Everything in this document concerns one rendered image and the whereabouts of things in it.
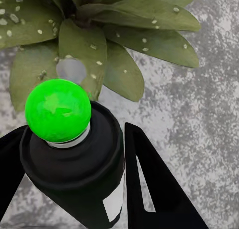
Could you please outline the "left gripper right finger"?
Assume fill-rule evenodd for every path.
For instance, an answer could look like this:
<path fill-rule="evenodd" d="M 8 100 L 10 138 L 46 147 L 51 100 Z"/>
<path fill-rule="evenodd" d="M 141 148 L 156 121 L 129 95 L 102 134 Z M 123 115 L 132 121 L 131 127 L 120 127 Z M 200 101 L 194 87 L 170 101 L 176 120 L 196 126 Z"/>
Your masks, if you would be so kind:
<path fill-rule="evenodd" d="M 144 131 L 125 123 L 128 229 L 209 229 Z M 144 209 L 138 156 L 156 212 Z"/>

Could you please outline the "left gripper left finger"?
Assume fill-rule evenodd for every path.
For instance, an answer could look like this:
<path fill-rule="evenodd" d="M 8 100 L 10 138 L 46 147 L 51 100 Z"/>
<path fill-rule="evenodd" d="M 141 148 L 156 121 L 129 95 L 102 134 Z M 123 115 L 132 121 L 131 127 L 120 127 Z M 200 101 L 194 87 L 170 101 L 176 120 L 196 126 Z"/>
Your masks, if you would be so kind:
<path fill-rule="evenodd" d="M 26 127 L 0 138 L 0 222 L 25 174 L 19 144 Z"/>

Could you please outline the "insectifuge atomizer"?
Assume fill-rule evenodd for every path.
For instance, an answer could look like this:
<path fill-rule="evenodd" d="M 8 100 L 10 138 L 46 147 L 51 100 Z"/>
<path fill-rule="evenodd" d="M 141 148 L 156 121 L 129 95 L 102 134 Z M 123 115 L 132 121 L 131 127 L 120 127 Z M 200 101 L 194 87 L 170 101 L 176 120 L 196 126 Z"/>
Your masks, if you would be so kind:
<path fill-rule="evenodd" d="M 87 76 L 80 61 L 59 61 L 56 71 L 58 79 L 27 98 L 20 161 L 35 186 L 88 229 L 111 229 L 124 198 L 123 131 L 79 87 Z"/>

